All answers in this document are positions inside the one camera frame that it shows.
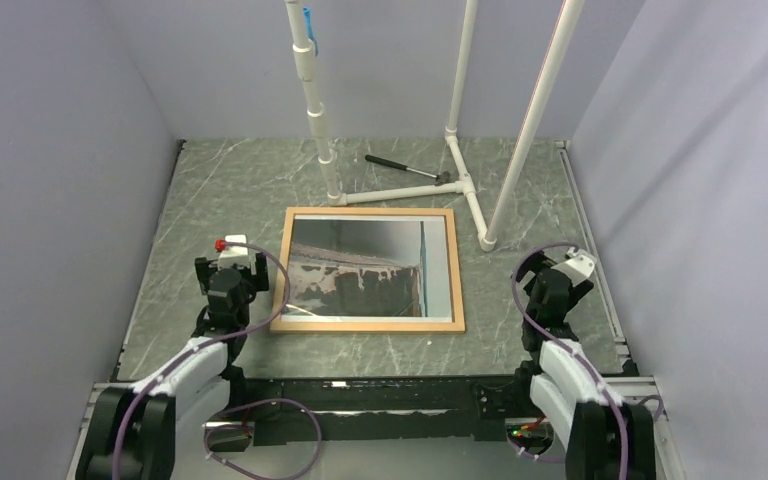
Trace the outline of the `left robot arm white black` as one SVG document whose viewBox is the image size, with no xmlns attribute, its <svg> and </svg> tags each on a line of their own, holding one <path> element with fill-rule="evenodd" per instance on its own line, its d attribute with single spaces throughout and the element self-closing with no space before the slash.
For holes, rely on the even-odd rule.
<svg viewBox="0 0 768 480">
<path fill-rule="evenodd" d="M 214 414 L 239 417 L 245 376 L 234 366 L 252 331 L 250 305 L 270 287 L 270 254 L 222 240 L 215 260 L 195 260 L 207 303 L 185 346 L 147 377 L 96 397 L 76 479 L 169 479 L 178 448 Z"/>
</svg>

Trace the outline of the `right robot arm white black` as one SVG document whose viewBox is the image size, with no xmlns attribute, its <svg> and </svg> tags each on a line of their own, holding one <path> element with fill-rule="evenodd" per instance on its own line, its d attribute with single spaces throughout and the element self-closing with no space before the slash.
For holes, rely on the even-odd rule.
<svg viewBox="0 0 768 480">
<path fill-rule="evenodd" d="M 524 415 L 540 413 L 564 449 L 569 479 L 654 479 L 653 414 L 626 400 L 586 357 L 567 321 L 594 287 L 597 260 L 565 243 L 564 260 L 544 248 L 527 253 L 511 275 L 530 361 L 519 370 L 511 401 Z"/>
</svg>

